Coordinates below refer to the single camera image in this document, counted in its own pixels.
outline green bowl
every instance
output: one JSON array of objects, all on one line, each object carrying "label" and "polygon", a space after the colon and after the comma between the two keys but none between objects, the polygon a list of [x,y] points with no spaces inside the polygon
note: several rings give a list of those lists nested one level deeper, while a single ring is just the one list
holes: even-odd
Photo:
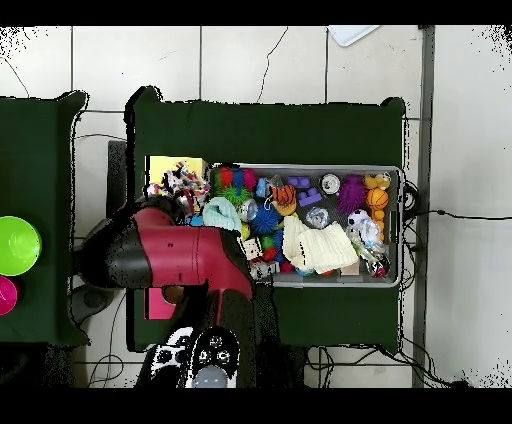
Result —
[{"label": "green bowl", "polygon": [[41,237],[27,221],[15,216],[0,218],[0,275],[27,272],[41,253]]}]

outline green table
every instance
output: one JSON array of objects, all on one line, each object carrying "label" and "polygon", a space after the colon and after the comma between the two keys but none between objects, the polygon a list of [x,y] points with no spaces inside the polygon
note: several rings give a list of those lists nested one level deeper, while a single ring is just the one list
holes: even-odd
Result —
[{"label": "green table", "polygon": [[[146,155],[202,157],[209,163],[402,165],[401,99],[382,105],[164,103],[142,87],[126,106],[128,199],[142,193]],[[380,343],[397,349],[398,287],[277,288],[279,332],[298,346]],[[143,293],[127,297],[131,350],[163,342],[166,321],[143,318]]]},{"label": "green table", "polygon": [[73,223],[70,137],[86,99],[82,92],[55,100],[0,99],[0,216],[27,220],[42,238],[37,263],[12,277],[20,298],[0,317],[0,342],[88,342],[69,319],[66,296]]}]

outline white floor tile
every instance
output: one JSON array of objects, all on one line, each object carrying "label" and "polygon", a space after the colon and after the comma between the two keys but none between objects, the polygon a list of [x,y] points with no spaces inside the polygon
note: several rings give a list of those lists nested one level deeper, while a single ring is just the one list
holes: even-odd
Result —
[{"label": "white floor tile", "polygon": [[110,377],[115,377],[107,382],[98,381],[106,379],[109,376],[109,365],[99,364],[95,368],[95,364],[75,364],[74,377],[75,387],[84,388],[90,384],[90,388],[131,388],[137,382],[141,365],[125,364],[124,368],[121,364],[115,363],[110,365]]},{"label": "white floor tile", "polygon": [[[267,68],[267,55],[286,27],[203,28],[202,97],[255,103]],[[325,27],[289,27],[269,57],[260,103],[323,103]]]},{"label": "white floor tile", "polygon": [[382,25],[348,47],[329,37],[330,102],[380,104],[401,97],[407,116],[420,116],[422,31],[417,25]]},{"label": "white floor tile", "polygon": [[[125,138],[121,113],[83,113],[76,137],[106,134]],[[84,237],[106,214],[108,142],[111,137],[75,139],[75,236]]]},{"label": "white floor tile", "polygon": [[199,27],[74,27],[74,88],[89,109],[122,111],[137,89],[165,100],[199,96]]},{"label": "white floor tile", "polygon": [[412,370],[408,366],[336,367],[330,388],[408,388]]},{"label": "white floor tile", "polygon": [[71,27],[0,29],[0,96],[53,99],[71,90]]}]

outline wire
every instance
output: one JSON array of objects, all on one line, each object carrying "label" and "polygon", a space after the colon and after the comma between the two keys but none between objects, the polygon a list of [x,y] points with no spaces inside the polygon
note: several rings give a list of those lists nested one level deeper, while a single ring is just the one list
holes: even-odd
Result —
[{"label": "wire", "polygon": [[483,220],[483,221],[508,221],[512,219],[512,216],[501,216],[501,217],[489,217],[489,216],[464,216],[464,215],[455,215],[450,212],[446,212],[442,209],[434,209],[431,211],[418,212],[416,216],[426,215],[429,213],[437,213],[438,215],[447,215],[449,217],[455,219],[475,219],[475,220]]},{"label": "wire", "polygon": [[3,56],[0,56],[0,59],[3,59],[5,60],[5,63],[7,63],[9,65],[9,68],[12,69],[12,72],[14,72],[14,75],[16,75],[16,78],[18,79],[18,81],[20,82],[20,84],[23,86],[23,88],[25,89],[25,93],[27,93],[27,97],[30,98],[30,94],[28,94],[28,90],[27,90],[27,87],[25,86],[25,84],[23,84],[23,81],[21,80],[20,76],[18,75],[18,73],[16,72],[16,70],[14,69],[14,67],[11,65],[11,63],[7,60],[7,58],[3,57]]},{"label": "wire", "polygon": [[[121,298],[121,300],[119,301],[119,304],[117,305],[117,309],[116,309],[116,312],[114,314],[114,319],[112,320],[112,327],[110,329],[110,342],[109,342],[109,350],[108,350],[108,355],[105,355],[103,356],[95,365],[92,373],[91,373],[91,377],[89,379],[89,384],[87,385],[87,387],[90,387],[92,384],[94,383],[102,383],[103,382],[103,388],[105,388],[107,386],[107,382],[110,381],[110,380],[114,380],[115,378],[119,377],[123,370],[124,370],[124,363],[123,363],[123,360],[117,356],[117,355],[113,355],[112,354],[112,340],[113,340],[113,335],[114,335],[114,327],[115,327],[115,323],[116,323],[116,318],[117,318],[117,314],[119,313],[119,309],[121,308],[121,305],[123,303],[123,300],[126,298],[126,291],[124,292],[123,294],[123,297]],[[117,358],[121,364],[121,371],[115,376],[115,377],[111,377],[110,375],[110,372],[112,370],[112,363],[109,361],[108,363],[108,369],[107,369],[107,378],[105,379],[100,379],[100,380],[95,380],[95,381],[92,381],[93,377],[94,377],[94,373],[96,372],[96,369],[98,368],[98,365],[101,363],[101,361],[103,361],[104,359],[110,359],[110,358]]]},{"label": "wire", "polygon": [[261,81],[261,90],[260,90],[260,95],[258,96],[258,100],[256,100],[256,103],[259,103],[260,99],[261,99],[261,95],[263,94],[263,86],[265,85],[265,78],[267,77],[267,72],[268,72],[268,68],[270,66],[270,55],[272,53],[274,53],[274,50],[277,49],[277,46],[279,46],[279,44],[281,43],[281,40],[283,39],[283,37],[285,36],[285,34],[288,32],[288,27],[286,27],[286,29],[284,30],[283,34],[281,35],[281,38],[279,38],[279,41],[277,42],[277,44],[274,46],[274,48],[272,50],[270,50],[270,53],[267,54],[267,69],[265,69],[265,73],[263,74],[263,80]]},{"label": "wire", "polygon": [[[92,381],[92,378],[94,377],[94,374],[96,373],[96,369],[98,368],[98,365],[100,365],[102,363],[102,361],[104,359],[107,359],[107,358],[115,358],[115,359],[117,359],[119,361],[119,363],[121,364],[121,371],[119,371],[117,373],[117,375],[115,375],[113,377],[107,377],[105,379],[99,379],[99,380]],[[87,384],[86,388],[87,389],[90,388],[91,385],[94,384],[94,383],[102,383],[104,381],[107,382],[107,381],[110,381],[110,380],[114,380],[117,377],[119,377],[123,373],[123,371],[124,371],[124,362],[123,362],[123,360],[119,356],[114,355],[114,354],[105,355],[102,358],[100,358],[100,360],[98,362],[96,362],[96,365],[94,366],[94,368],[92,370],[91,377],[89,379],[89,383]]]},{"label": "wire", "polygon": [[78,140],[79,138],[86,138],[86,137],[110,137],[116,140],[121,141],[127,141],[126,138],[117,137],[115,135],[110,134],[85,134],[85,135],[79,135],[78,137],[75,137],[75,140]]}]

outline plastic bin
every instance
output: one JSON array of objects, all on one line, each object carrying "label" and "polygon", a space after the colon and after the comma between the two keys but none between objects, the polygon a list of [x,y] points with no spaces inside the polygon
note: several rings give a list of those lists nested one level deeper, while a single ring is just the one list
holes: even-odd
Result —
[{"label": "plastic bin", "polygon": [[[375,175],[387,172],[391,176],[391,185],[386,190],[389,196],[388,205],[384,208],[385,227],[384,243],[388,246],[388,258],[390,260],[390,271],[386,277],[373,278],[367,270],[364,262],[360,260],[359,275],[340,276],[332,274],[322,276],[314,274],[308,277],[302,277],[295,272],[277,273],[272,276],[276,287],[361,287],[361,288],[390,288],[397,285],[402,278],[403,263],[403,185],[405,175],[400,168],[394,166],[358,166],[358,165],[290,165],[290,164],[248,164],[239,163],[242,168],[251,168],[257,177],[271,178],[278,174],[286,183],[286,177],[289,176],[307,176],[311,180],[311,186],[317,187],[321,191],[320,180],[325,174],[334,174],[341,181],[348,174],[356,175]],[[329,211],[329,222],[337,221],[343,228],[347,226],[347,215],[338,211],[336,206],[338,198],[336,195],[325,196],[322,200],[313,206],[323,207]],[[301,208],[297,204],[297,214],[302,222],[308,226],[305,220],[306,213],[311,207]]]}]

